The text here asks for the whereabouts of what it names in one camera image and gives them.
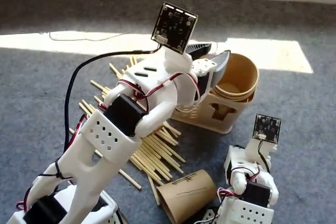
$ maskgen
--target gray carpet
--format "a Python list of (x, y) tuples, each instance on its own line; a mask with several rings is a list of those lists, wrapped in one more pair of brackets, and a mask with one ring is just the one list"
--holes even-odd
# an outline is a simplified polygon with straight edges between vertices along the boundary
[[(245, 145), (256, 113), (282, 118), (272, 174), (280, 191), (273, 223), (335, 223), (336, 6), (241, 0), (0, 0), (0, 36), (79, 30), (149, 34), (162, 1), (199, 15), (193, 38), (295, 40), (313, 73), (260, 70), (254, 103), (228, 135), (173, 122), (183, 132), (176, 148), (189, 161), (188, 174), (205, 169), (224, 186), (223, 162), (230, 144)], [(37, 174), (62, 152), (64, 98), (74, 68), (92, 55), (0, 48), (0, 222), (15, 211)], [(72, 91), (70, 125), (77, 103), (93, 102), (90, 79), (113, 86), (110, 60), (79, 73)], [(126, 59), (113, 61), (119, 68)], [(168, 223), (146, 176), (127, 164), (142, 186), (115, 177), (106, 191), (130, 223)]]

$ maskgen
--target paper cup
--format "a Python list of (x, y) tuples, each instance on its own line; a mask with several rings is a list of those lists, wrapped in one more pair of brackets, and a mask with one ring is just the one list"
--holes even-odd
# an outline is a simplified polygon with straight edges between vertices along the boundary
[(157, 187), (160, 202), (172, 224), (181, 224), (216, 196), (216, 186), (204, 170)]
[(222, 79), (214, 91), (224, 98), (239, 101), (248, 98), (259, 80), (259, 70), (246, 56), (232, 53)]

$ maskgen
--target white plastic part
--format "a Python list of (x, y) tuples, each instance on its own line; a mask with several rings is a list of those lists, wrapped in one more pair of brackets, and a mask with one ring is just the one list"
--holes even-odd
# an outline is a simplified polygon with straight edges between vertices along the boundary
[[(250, 162), (258, 162), (259, 164), (262, 165), (264, 169), (266, 169), (263, 160), (261, 159), (259, 153), (258, 153), (258, 145), (260, 143), (260, 140), (252, 138), (246, 148), (245, 148), (245, 153), (246, 153), (246, 159)], [(263, 144), (260, 148), (260, 153), (263, 155), (265, 158), (268, 167), (271, 169), (271, 157), (269, 156), (270, 152), (276, 152), (278, 149), (278, 145), (275, 143), (270, 143), (263, 141)]]
[[(97, 121), (104, 123), (105, 130), (103, 130), (102, 127), (99, 130)], [(90, 129), (94, 129), (95, 131), (93, 136), (101, 136), (96, 141), (99, 141), (101, 144), (101, 141), (104, 140), (105, 144), (94, 144), (95, 138), (88, 137)], [(63, 176), (74, 177), (77, 181), (76, 193), (71, 207), (60, 224), (81, 223), (97, 203), (104, 186), (118, 173), (119, 169), (141, 144), (141, 140), (138, 137), (126, 136), (120, 137), (120, 144), (119, 140), (116, 144), (114, 143), (114, 138), (110, 140), (108, 136), (106, 136), (108, 132), (111, 132), (112, 136), (120, 134), (114, 125), (108, 123), (105, 116), (96, 110), (84, 124), (73, 144), (58, 160), (59, 169)], [(107, 148), (107, 144), (111, 144), (110, 152)], [(100, 152), (105, 153), (107, 158), (103, 157), (94, 164), (92, 162), (92, 156), (96, 148)], [(52, 163), (44, 173), (55, 174), (55, 163)], [(30, 208), (37, 199), (45, 195), (50, 195), (55, 187), (62, 181), (63, 180), (56, 177), (37, 177), (33, 182), (33, 187), (27, 198), (28, 208)]]
[[(55, 199), (63, 206), (65, 211), (69, 211), (70, 209), (76, 187), (77, 186), (75, 185), (70, 185), (54, 196)], [(117, 204), (105, 191), (101, 192), (100, 197), (107, 203), (107, 205), (96, 212), (90, 212), (81, 224), (120, 224), (119, 218), (116, 214), (116, 211), (118, 210)], [(23, 220), (24, 215), (24, 211), (15, 212), (7, 224), (26, 224)]]
[(202, 101), (210, 92), (211, 80), (213, 78), (216, 66), (217, 64), (209, 59), (197, 59), (193, 61), (192, 71), (196, 74), (197, 77), (204, 77), (209, 73), (206, 89), (204, 94), (201, 96), (200, 101)]
[[(236, 167), (248, 168), (252, 170), (253, 174), (247, 169), (235, 169)], [(227, 172), (225, 173), (226, 183), (233, 187), (235, 193), (241, 195), (246, 189), (246, 174), (252, 177), (258, 172), (258, 165), (256, 163), (250, 163), (246, 161), (244, 149), (230, 145), (224, 162), (224, 169), (225, 171), (228, 171), (228, 169), (235, 169), (232, 171), (230, 182), (227, 176)]]
[(274, 211), (234, 197), (224, 199), (216, 224), (271, 224)]
[[(165, 62), (168, 55), (176, 56), (174, 64), (179, 67), (174, 71), (167, 70)], [(164, 55), (152, 55), (145, 60), (139, 62), (133, 67), (126, 70), (122, 79), (134, 84), (138, 84), (144, 93), (148, 93), (158, 84), (163, 83), (174, 73), (188, 73), (197, 82), (196, 75), (191, 71), (190, 56), (184, 58), (182, 55), (167, 49), (166, 56)], [(133, 96), (133, 90), (127, 84), (120, 83), (116, 88), (109, 91), (105, 98), (104, 104), (109, 106), (113, 100), (120, 94), (125, 93), (129, 96)], [(149, 135), (156, 130), (162, 122), (167, 120), (173, 114), (176, 106), (185, 105), (191, 106), (195, 100), (196, 87), (189, 76), (182, 74), (176, 77), (173, 81), (167, 81), (164, 83), (164, 87), (158, 89), (151, 96), (148, 97), (150, 112), (145, 115), (135, 128), (135, 134), (139, 137)]]
[[(245, 189), (246, 189), (246, 174), (249, 176), (252, 176), (253, 174), (244, 168), (235, 169), (232, 171), (231, 177), (230, 177), (230, 183), (228, 181), (228, 169), (234, 169), (236, 167), (245, 167), (253, 171), (254, 174), (258, 172), (258, 161), (254, 160), (248, 160), (246, 158), (246, 149), (236, 147), (236, 146), (230, 146), (225, 162), (224, 162), (224, 169), (225, 169), (225, 177), (226, 177), (226, 183), (231, 184), (231, 186), (234, 189), (234, 192), (241, 195)], [(279, 197), (279, 191), (277, 186), (274, 183), (273, 177), (261, 166), (261, 163), (259, 165), (260, 173), (258, 177), (256, 178), (256, 182), (268, 186), (270, 188), (271, 196), (269, 199), (269, 205), (275, 205), (278, 201)]]
[(163, 62), (167, 72), (190, 72), (193, 60), (190, 55), (165, 48), (165, 60)]

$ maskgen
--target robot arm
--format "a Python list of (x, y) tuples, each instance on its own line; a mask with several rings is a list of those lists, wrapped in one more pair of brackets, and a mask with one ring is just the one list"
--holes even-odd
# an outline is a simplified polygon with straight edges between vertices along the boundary
[(269, 206), (276, 204), (279, 192), (267, 171), (271, 166), (268, 154), (277, 149), (280, 123), (281, 119), (257, 114), (254, 138), (246, 148), (229, 147), (224, 163), (225, 176), (236, 195), (224, 198), (217, 223), (271, 224), (274, 211)]
[[(175, 19), (180, 29), (176, 30)], [(45, 209), (55, 223), (81, 223), (97, 203), (104, 186), (140, 146), (141, 137), (167, 120), (178, 105), (195, 105), (195, 100), (200, 102), (207, 95), (214, 79), (223, 75), (226, 63), (207, 59), (194, 63), (184, 53), (196, 20), (196, 15), (164, 3), (153, 38), (168, 48), (165, 56), (148, 58), (126, 71), (123, 80), (106, 96), (106, 111), (96, 110), (65, 153), (34, 180), (25, 197), (25, 222), (20, 223), (34, 223), (32, 212), (41, 213)], [(165, 30), (163, 23), (175, 28)], [(132, 99), (134, 90), (148, 100), (146, 110)], [(92, 162), (95, 150), (103, 155), (96, 164)], [(54, 188), (70, 178), (77, 182), (71, 207), (68, 212), (63, 209), (55, 214), (53, 211), (61, 208), (53, 197)]]

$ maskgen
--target black wire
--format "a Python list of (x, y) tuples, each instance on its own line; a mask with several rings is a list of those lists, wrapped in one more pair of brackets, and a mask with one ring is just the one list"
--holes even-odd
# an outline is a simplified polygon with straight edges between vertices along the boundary
[(155, 52), (157, 52), (160, 48), (162, 47), (162, 45), (158, 45), (158, 48), (156, 50), (152, 50), (152, 51), (142, 51), (142, 50), (135, 50), (135, 51), (121, 51), (121, 52), (110, 52), (108, 54), (103, 54), (103, 55), (98, 55), (95, 56), (91, 59), (88, 59), (87, 61), (84, 61), (82, 64), (80, 64), (73, 72), (70, 82), (69, 82), (69, 86), (67, 89), (67, 94), (65, 97), (65, 103), (64, 103), (64, 127), (65, 127), (65, 140), (64, 140), (64, 150), (63, 152), (65, 152), (68, 148), (69, 145), (69, 100), (70, 100), (70, 95), (71, 95), (71, 89), (73, 86), (73, 83), (75, 82), (75, 78), (79, 72), (80, 69), (82, 69), (84, 66), (86, 66), (87, 64), (102, 59), (102, 58), (106, 58), (106, 57), (110, 57), (110, 56), (117, 56), (117, 55), (148, 55), (148, 54), (153, 54)]
[(269, 169), (269, 167), (268, 167), (268, 164), (267, 164), (267, 162), (266, 162), (266, 159), (264, 158), (264, 156), (263, 156), (263, 155), (261, 154), (261, 152), (260, 152), (260, 148), (261, 148), (261, 146), (262, 146), (262, 143), (263, 143), (263, 141), (261, 140), (260, 143), (259, 143), (259, 146), (258, 146), (258, 154), (259, 154), (259, 156), (260, 156), (262, 162), (264, 163), (267, 172), (270, 173), (270, 169)]
[(217, 214), (218, 214), (218, 211), (219, 211), (221, 205), (223, 204), (224, 199), (225, 199), (225, 196), (224, 196), (224, 197), (222, 198), (222, 200), (220, 201), (220, 204), (219, 204), (219, 206), (218, 206), (218, 208), (217, 208), (217, 211), (215, 212), (215, 216), (214, 216), (214, 218), (212, 219), (212, 221), (211, 221), (209, 224), (212, 224), (212, 223), (215, 221), (216, 216), (217, 216)]

